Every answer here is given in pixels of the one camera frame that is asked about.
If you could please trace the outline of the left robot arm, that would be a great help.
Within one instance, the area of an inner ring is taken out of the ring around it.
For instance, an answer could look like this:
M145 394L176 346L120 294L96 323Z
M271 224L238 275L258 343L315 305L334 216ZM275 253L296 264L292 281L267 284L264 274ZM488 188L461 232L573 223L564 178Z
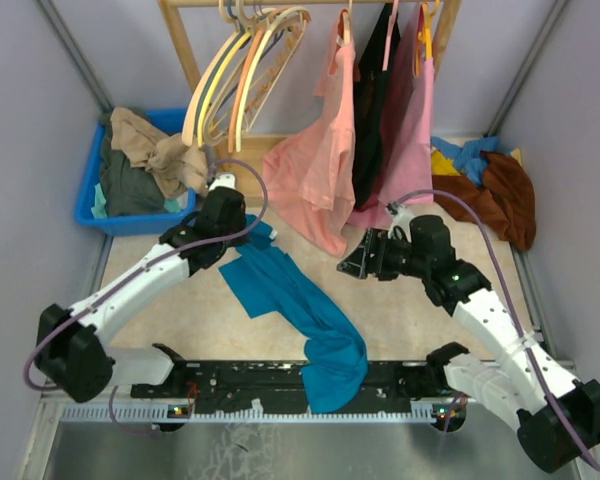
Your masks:
M33 362L77 403L109 386L154 385L181 394L188 373L165 346L113 348L110 343L136 315L168 289L218 262L245 239L246 203L239 191L211 190L201 210L170 228L144 257L108 286L69 308L40 315Z

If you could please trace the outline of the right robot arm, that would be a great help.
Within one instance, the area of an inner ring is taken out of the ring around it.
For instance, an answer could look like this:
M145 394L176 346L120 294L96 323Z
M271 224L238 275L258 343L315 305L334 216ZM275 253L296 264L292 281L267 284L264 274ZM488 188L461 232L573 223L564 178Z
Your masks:
M431 303L476 336L496 362L488 367L449 343L427 357L428 387L475 399L516 433L542 471L554 473L600 444L600 383L581 381L521 327L479 269L457 257L440 217L367 230L337 269L357 279L420 280Z

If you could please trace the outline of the teal blue t shirt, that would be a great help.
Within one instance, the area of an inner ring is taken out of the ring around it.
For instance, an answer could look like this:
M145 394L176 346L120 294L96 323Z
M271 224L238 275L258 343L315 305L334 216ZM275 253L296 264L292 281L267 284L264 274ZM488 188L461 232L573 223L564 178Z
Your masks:
M344 312L274 245L274 229L253 214L250 241L239 257L219 268L227 285L256 318L281 314L306 337L308 363L301 369L309 407L316 414L335 412L358 394L368 373L365 341Z

